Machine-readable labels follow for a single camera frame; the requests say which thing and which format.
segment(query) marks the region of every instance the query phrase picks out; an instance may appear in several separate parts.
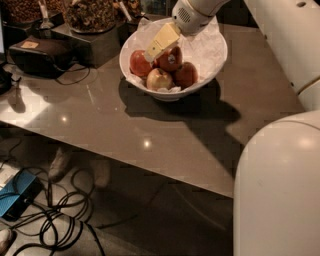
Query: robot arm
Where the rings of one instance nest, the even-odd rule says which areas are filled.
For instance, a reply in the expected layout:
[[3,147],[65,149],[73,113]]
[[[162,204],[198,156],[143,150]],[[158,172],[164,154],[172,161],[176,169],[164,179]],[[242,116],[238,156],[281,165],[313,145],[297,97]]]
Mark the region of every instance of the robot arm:
[[176,26],[185,36],[196,35],[230,0],[179,0],[172,10]]
[[165,24],[145,51],[152,62],[180,38],[200,33],[215,17],[219,9],[230,0],[178,0],[172,10],[172,22]]

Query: apple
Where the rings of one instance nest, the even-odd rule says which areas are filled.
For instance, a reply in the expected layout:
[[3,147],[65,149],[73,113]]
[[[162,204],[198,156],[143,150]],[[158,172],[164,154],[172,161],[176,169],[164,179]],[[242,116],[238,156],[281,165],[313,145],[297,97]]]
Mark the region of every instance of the apple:
[[172,85],[173,81],[171,74],[161,68],[151,70],[147,77],[147,88],[152,91],[158,91],[161,88],[169,90]]
[[153,69],[153,63],[144,57],[144,50],[135,50],[130,56],[130,71],[136,76],[146,77]]
[[164,71],[173,72],[177,70],[182,64],[182,51],[179,46],[165,51],[157,58],[157,65]]
[[191,62],[183,62],[182,65],[172,73],[176,86],[186,89],[198,81],[198,71]]

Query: white bowl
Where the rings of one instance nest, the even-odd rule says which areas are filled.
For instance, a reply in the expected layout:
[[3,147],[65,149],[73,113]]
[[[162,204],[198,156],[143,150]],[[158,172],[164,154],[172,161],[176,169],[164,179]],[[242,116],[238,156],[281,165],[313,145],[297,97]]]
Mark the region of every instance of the white bowl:
[[219,73],[227,60],[228,48],[226,41],[219,30],[217,19],[214,18],[208,26],[195,37],[181,36],[178,45],[183,54],[183,61],[193,63],[198,71],[199,79],[187,89],[178,92],[157,92],[146,88],[145,80],[135,76],[130,71],[130,56],[135,50],[147,48],[152,38],[171,18],[139,24],[123,45],[120,52],[120,68],[126,80],[143,92],[161,101],[177,101],[209,83]]

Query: bowl of fruit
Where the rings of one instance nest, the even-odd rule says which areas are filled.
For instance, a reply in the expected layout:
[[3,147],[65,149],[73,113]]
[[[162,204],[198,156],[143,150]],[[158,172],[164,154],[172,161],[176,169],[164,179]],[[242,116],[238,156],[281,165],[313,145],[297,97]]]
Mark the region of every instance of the bowl of fruit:
[[175,45],[153,62],[146,61],[145,49],[163,25],[171,21],[168,18],[139,24],[124,43],[119,57],[126,80],[161,101],[177,101],[201,89],[216,77],[228,54],[214,18],[196,36],[181,35]]

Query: gray table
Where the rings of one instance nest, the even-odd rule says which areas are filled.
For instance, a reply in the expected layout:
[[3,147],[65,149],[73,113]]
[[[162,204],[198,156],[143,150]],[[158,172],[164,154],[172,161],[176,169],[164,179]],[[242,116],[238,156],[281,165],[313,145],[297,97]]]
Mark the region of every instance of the gray table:
[[0,96],[0,120],[233,197],[237,163],[250,138],[304,110],[258,29],[221,25],[221,32],[226,65],[216,80],[181,101],[159,102],[128,84],[118,56],[88,76],[79,70],[59,78],[76,82],[71,85],[7,65],[23,76],[21,98],[16,90]]

